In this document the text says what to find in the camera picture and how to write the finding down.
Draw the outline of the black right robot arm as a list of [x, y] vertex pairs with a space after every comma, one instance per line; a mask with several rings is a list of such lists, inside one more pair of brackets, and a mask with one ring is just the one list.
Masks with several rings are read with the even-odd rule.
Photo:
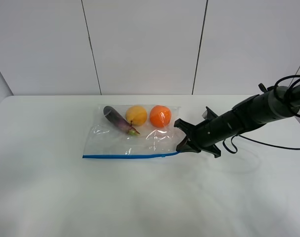
[[230, 111], [218, 116], [210, 108], [203, 113], [204, 121], [192, 125], [177, 119], [174, 126], [185, 133], [177, 145], [179, 153], [201, 151], [220, 157], [216, 146], [225, 139], [261, 128], [267, 123], [293, 117], [300, 108], [300, 85], [277, 86], [263, 94], [251, 96]]

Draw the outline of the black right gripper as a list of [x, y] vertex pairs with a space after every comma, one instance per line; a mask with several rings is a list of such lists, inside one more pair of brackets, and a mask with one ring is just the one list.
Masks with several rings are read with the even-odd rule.
[[180, 118], [174, 122], [174, 127], [179, 128], [186, 135], [193, 134], [193, 142], [189, 138], [184, 138], [177, 145], [177, 152], [200, 153], [202, 150], [218, 158], [221, 156], [221, 150], [216, 146], [216, 143], [239, 132], [239, 119], [232, 111], [218, 116], [209, 107], [206, 107], [206, 110], [208, 111], [208, 119], [196, 126]]

